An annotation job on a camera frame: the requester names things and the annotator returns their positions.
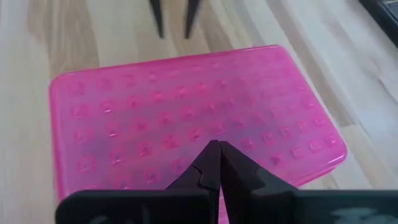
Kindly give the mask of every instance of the silicone mat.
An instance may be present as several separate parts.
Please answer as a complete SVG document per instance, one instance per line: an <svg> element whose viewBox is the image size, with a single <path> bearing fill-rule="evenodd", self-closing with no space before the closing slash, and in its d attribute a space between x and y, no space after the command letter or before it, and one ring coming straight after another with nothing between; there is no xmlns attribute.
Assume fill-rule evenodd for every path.
<svg viewBox="0 0 398 224"><path fill-rule="evenodd" d="M212 139L296 186L346 155L279 46L64 74L50 104L59 199L82 189L164 189Z"/></svg>

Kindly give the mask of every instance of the pink tray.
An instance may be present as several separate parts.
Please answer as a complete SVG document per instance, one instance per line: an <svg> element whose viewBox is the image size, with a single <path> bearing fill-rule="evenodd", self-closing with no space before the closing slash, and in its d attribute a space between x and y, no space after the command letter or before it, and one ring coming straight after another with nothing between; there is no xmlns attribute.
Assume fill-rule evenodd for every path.
<svg viewBox="0 0 398 224"><path fill-rule="evenodd" d="M279 46L64 74L50 104L59 199L81 189L164 189L211 139L296 186L346 156Z"/></svg>

